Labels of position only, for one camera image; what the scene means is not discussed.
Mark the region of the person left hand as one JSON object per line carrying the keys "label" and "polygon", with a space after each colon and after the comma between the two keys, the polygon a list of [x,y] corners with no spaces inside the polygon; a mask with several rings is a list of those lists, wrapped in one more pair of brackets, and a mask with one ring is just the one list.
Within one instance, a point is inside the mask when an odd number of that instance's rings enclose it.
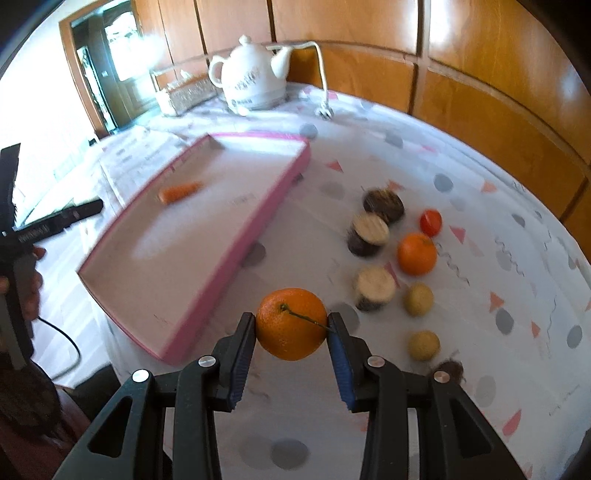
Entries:
{"label": "person left hand", "polygon": [[15,369],[21,369],[34,352],[32,322],[39,315],[43,285],[37,262],[45,253],[42,247],[28,246],[1,254],[1,351]]}

